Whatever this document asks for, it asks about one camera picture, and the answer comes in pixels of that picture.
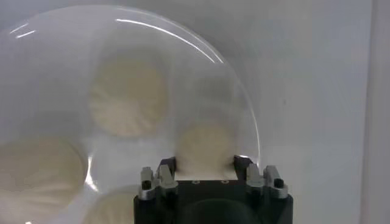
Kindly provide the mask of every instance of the white wall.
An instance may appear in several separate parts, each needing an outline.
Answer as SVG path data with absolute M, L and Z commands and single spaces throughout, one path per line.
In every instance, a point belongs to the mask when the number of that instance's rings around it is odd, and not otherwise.
M 0 28 L 102 3 L 167 16 L 227 58 L 255 105 L 262 165 L 276 164 L 295 198 L 295 223 L 359 222 L 371 0 L 2 0 Z
M 361 224 L 390 223 L 390 1 L 374 0 Z

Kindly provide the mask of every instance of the white surface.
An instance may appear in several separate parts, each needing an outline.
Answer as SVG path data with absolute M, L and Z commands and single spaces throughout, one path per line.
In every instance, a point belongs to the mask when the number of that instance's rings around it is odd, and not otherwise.
M 375 0 L 361 224 L 390 223 L 390 1 Z
M 165 75 L 167 115 L 155 133 L 110 135 L 88 107 L 96 71 L 112 57 L 151 59 L 139 54 L 144 51 L 157 52 L 161 61 L 155 67 Z M 179 134 L 198 122 L 221 123 L 238 144 L 233 154 L 259 160 L 256 120 L 229 64 L 203 39 L 158 15 L 101 5 L 42 13 L 0 33 L 0 68 L 0 145 L 61 136 L 87 156 L 82 193 L 49 223 L 78 224 L 100 194 L 137 185 L 142 167 L 155 170 L 174 156 Z
M 295 222 L 356 224 L 370 0 L 6 0 L 3 27 L 72 4 L 123 4 L 188 26 L 233 65 L 260 118 L 262 162 L 295 198 Z

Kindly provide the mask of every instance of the dough disc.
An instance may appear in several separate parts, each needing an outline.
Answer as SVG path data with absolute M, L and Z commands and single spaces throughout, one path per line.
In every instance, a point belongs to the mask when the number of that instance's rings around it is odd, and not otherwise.
M 83 185 L 80 156 L 65 140 L 38 138 L 0 147 L 0 223 L 44 223 Z
M 120 58 L 101 66 L 91 87 L 95 122 L 116 136 L 139 136 L 156 129 L 166 112 L 162 75 L 146 63 Z
M 98 201 L 85 217 L 83 224 L 134 224 L 135 194 L 114 193 Z
M 235 179 L 234 141 L 219 124 L 198 124 L 181 135 L 177 151 L 176 180 Z

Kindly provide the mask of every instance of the transparent plastic lid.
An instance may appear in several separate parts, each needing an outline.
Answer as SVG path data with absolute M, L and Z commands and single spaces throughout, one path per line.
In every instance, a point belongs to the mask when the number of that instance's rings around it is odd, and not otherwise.
M 0 144 L 66 138 L 85 163 L 86 195 L 138 184 L 141 168 L 174 156 L 180 136 L 198 124 L 226 128 L 234 153 L 259 162 L 256 120 L 234 70 L 172 21 L 121 7 L 69 7 L 4 30 L 0 48 Z M 116 69 L 145 77 L 119 79 Z M 122 105 L 126 97 L 132 103 Z

